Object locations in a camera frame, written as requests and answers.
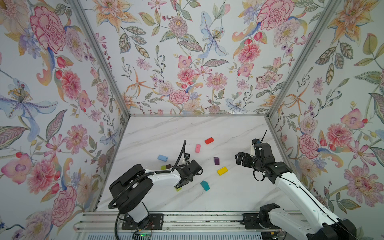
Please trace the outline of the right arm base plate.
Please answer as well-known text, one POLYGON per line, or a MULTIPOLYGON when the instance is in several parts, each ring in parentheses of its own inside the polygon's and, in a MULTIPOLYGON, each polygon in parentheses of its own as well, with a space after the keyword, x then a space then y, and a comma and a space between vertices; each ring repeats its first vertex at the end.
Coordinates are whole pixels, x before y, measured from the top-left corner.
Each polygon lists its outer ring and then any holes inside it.
POLYGON ((271 228, 271 225, 262 222, 258 213, 244 213, 242 217, 241 224, 245 226, 246 230, 267 230, 271 228))

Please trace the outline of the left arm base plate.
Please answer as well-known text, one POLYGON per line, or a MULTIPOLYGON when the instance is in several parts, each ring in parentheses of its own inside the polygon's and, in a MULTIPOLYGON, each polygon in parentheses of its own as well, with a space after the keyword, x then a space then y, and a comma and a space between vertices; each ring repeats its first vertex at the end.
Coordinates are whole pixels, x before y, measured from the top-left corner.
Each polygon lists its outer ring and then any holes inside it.
POLYGON ((122 224, 122 230, 162 230, 164 223, 164 214, 150 213, 140 222, 135 222, 134 219, 126 214, 122 224))

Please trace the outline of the pink wood block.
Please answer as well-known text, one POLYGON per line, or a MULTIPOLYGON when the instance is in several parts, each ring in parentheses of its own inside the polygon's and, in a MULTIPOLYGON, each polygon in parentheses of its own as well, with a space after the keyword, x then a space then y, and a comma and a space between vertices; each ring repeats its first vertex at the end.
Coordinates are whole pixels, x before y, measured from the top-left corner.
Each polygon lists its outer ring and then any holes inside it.
POLYGON ((200 153, 200 151, 201 151, 201 145, 196 144, 195 153, 200 153))

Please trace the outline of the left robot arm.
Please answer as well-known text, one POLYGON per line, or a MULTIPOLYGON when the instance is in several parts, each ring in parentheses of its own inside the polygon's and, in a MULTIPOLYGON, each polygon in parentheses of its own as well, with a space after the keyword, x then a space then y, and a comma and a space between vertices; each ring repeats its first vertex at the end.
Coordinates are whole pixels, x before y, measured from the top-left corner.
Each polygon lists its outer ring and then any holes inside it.
POLYGON ((113 198, 108 204, 108 209, 117 209, 119 214, 128 215, 139 226, 146 224, 149 222, 150 212, 143 199, 152 187, 180 189, 203 172, 203 168, 195 160, 156 171, 135 165, 110 185, 109 191, 113 198))

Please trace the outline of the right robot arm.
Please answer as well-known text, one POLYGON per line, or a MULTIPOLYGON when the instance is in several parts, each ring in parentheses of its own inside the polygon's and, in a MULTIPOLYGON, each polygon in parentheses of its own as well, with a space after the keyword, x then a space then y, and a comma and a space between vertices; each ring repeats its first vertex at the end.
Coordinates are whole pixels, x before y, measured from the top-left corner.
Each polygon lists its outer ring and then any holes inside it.
POLYGON ((237 165, 260 172, 280 189, 306 218, 304 223, 291 216, 277 204, 259 209, 253 221, 263 229, 277 227, 297 240, 356 240, 357 228, 348 219, 341 220, 317 200, 284 162, 277 162, 270 144, 254 139, 249 154, 239 152, 237 165))

